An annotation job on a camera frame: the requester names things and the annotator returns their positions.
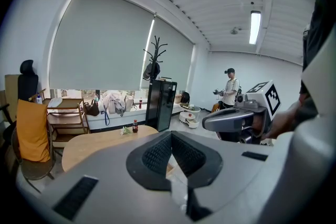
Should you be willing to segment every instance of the headrest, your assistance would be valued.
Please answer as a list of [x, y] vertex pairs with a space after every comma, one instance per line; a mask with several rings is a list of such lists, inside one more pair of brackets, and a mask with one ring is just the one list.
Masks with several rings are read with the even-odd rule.
[[20, 66], [20, 73], [26, 75], [34, 75], [33, 71], [33, 60], [25, 60]]

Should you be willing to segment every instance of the orange cushion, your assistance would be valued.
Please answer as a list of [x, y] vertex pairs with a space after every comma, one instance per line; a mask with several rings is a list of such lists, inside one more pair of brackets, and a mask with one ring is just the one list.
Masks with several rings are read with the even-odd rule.
[[33, 162], [50, 160], [47, 106], [18, 100], [16, 130], [21, 158]]

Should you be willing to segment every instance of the person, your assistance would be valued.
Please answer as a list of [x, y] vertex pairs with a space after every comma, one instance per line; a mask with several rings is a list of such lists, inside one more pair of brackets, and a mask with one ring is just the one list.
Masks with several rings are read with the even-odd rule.
[[235, 78], [235, 70], [233, 68], [227, 70], [227, 76], [230, 79], [226, 83], [223, 98], [219, 102], [220, 110], [232, 108], [234, 106], [236, 95], [239, 90], [239, 80]]
[[[303, 39], [303, 71], [319, 52], [333, 24], [333, 0], [315, 0], [314, 11], [309, 27], [305, 30]], [[279, 112], [272, 122], [270, 131], [262, 138], [277, 138], [278, 135], [293, 131], [301, 122], [317, 115], [317, 109], [308, 89], [301, 82], [298, 101], [287, 111]], [[252, 128], [261, 130], [262, 118], [254, 117]]]

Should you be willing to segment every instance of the black bag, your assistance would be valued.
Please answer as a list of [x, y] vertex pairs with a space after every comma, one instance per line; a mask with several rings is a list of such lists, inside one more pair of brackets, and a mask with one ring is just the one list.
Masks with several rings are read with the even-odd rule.
[[190, 95], [189, 95], [189, 93], [183, 92], [181, 95], [182, 95], [181, 103], [189, 104], [189, 102], [190, 102]]
[[91, 105], [89, 103], [84, 103], [85, 112], [87, 115], [97, 116], [99, 115], [99, 108], [97, 103], [92, 100]]
[[236, 98], [235, 98], [235, 102], [237, 102], [237, 97], [239, 96], [239, 95], [241, 95], [242, 93], [242, 91], [241, 91], [242, 89], [241, 89], [241, 86], [239, 86], [239, 89], [238, 89], [238, 92], [237, 92], [237, 94], [236, 94]]

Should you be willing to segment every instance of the white t-shirt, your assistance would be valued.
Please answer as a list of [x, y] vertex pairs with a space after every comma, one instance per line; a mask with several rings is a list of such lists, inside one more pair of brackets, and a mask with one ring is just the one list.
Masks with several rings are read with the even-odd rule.
[[227, 91], [227, 92], [236, 91], [236, 93], [231, 94], [231, 95], [225, 95], [225, 96], [223, 96], [222, 102], [224, 104], [234, 105], [238, 89], [239, 89], [239, 80], [237, 80], [236, 78], [234, 78], [233, 80], [229, 80], [226, 83], [225, 91]]

